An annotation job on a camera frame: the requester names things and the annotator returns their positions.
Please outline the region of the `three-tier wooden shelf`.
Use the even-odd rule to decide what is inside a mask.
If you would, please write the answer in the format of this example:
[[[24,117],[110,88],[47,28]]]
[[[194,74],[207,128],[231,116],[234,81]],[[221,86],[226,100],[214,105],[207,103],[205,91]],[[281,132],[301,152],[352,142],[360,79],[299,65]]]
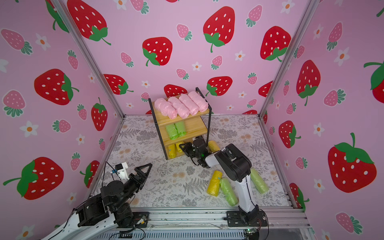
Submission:
[[[186,118],[176,116],[174,119],[164,116],[155,108],[155,102],[148,99],[154,124],[161,142],[165,158],[172,159],[184,155],[179,145],[193,142],[197,137],[206,135],[206,142],[210,136],[212,107],[207,104],[203,112]]]

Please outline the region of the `pink trash bag roll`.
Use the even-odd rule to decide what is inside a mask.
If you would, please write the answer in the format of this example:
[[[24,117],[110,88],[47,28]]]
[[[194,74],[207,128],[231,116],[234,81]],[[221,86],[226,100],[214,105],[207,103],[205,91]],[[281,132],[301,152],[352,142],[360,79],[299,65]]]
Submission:
[[[192,91],[188,96],[198,106],[200,112],[205,112],[209,108],[208,102],[198,92]]]
[[[190,115],[190,110],[178,98],[170,97],[168,102],[171,103],[182,119],[186,119]]]
[[[179,100],[188,108],[190,115],[195,116],[199,112],[199,107],[187,94],[181,94]]]
[[[177,117],[178,113],[171,103],[163,98],[155,101],[155,108],[161,112],[161,114],[169,119],[173,120]]]

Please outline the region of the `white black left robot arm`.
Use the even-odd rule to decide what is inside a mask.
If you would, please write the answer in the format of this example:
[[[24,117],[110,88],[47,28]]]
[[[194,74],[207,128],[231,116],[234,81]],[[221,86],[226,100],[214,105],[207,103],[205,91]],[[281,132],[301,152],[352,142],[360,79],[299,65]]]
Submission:
[[[100,193],[88,198],[70,214],[68,220],[57,227],[45,240],[91,240],[115,228],[138,229],[148,224],[148,212],[132,212],[128,200],[143,189],[152,164],[135,168],[128,174],[126,163],[115,166],[117,180],[101,187]]]

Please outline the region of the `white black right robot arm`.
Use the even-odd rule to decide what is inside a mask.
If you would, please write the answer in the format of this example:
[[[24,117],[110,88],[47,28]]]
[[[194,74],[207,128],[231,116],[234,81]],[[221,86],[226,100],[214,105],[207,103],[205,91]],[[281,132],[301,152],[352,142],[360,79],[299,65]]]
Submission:
[[[202,137],[196,138],[192,143],[180,144],[184,154],[197,159],[198,165],[211,168],[219,165],[226,175],[235,182],[239,196],[240,219],[249,226],[257,219],[259,206],[252,193],[251,168],[252,163],[235,145],[229,144],[216,152],[210,152],[208,143]]]

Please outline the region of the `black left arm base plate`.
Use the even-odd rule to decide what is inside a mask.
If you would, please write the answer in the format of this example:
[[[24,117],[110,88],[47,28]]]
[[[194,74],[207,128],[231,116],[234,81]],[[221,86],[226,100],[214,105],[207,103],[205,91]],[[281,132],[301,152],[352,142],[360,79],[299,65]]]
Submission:
[[[149,212],[133,212],[122,220],[120,228],[146,228],[149,216]]]

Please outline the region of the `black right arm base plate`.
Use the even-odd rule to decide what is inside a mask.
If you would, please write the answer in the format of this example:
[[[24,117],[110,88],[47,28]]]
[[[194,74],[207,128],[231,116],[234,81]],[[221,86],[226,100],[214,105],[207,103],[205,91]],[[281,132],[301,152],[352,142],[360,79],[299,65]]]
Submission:
[[[258,210],[255,213],[245,213],[243,211],[227,211],[224,220],[229,227],[267,227],[267,215],[264,211]]]

